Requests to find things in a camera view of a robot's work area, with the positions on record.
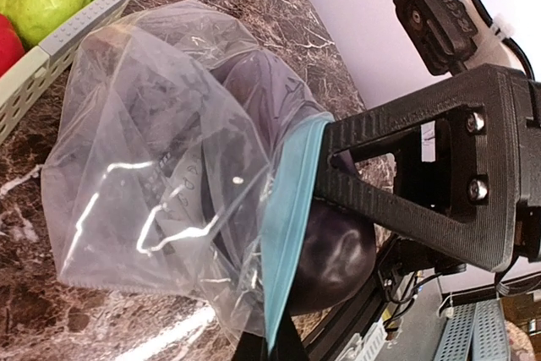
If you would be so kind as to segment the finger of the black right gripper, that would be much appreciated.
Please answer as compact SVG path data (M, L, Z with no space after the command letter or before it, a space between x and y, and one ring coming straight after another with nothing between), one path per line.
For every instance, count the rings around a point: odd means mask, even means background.
M367 148L399 133L436 122L453 110L487 109L487 101L474 94L449 96L411 94L325 127L323 161L345 150Z
M365 183L327 158L318 163L314 196L478 268L507 267L507 236L499 241L483 235L493 219L486 210L469 222L456 221Z

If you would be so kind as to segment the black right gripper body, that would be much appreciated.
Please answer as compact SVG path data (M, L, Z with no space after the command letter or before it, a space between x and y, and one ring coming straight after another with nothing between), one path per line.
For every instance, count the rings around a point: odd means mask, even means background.
M484 65L441 82L451 202L439 248L486 271L511 263L517 227L540 205L540 84Z

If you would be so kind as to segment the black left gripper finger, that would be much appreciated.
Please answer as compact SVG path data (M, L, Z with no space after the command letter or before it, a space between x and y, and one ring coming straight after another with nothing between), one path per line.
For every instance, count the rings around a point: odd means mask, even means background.
M244 332L232 361L309 361L308 353L289 313L281 318L275 346L269 349L264 337Z

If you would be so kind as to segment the clear zip bag blue zipper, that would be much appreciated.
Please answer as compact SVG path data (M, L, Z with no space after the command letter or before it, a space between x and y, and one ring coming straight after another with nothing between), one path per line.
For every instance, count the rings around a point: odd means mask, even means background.
M195 0L75 54L41 172L58 279L200 298L274 347L333 116L244 25Z

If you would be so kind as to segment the purple eggplant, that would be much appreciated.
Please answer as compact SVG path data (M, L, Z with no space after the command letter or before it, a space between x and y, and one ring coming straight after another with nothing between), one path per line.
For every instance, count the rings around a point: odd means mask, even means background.
M261 214L266 307L303 315L347 300L373 269L375 231L313 196L323 133L334 118L266 50L231 57L212 73L251 118L272 164Z

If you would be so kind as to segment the pale green plastic basket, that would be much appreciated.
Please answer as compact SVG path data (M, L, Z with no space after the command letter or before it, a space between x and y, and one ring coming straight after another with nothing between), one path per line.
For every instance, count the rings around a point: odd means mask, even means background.
M30 49L1 77L1 139L72 63L80 42L120 18L130 0L94 0Z

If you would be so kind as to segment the red bell pepper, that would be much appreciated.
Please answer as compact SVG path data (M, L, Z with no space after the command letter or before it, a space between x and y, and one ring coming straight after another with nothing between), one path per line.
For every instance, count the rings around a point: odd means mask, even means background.
M25 54L25 49L11 22L0 15L0 76L7 73Z

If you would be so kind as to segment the black front rail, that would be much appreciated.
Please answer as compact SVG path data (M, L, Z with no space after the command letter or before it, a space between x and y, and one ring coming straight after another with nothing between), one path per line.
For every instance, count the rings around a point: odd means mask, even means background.
M336 306L314 329L303 345L310 360L334 360L354 334L364 335L381 317L402 282L400 239L387 240L377 254L375 268L359 291Z

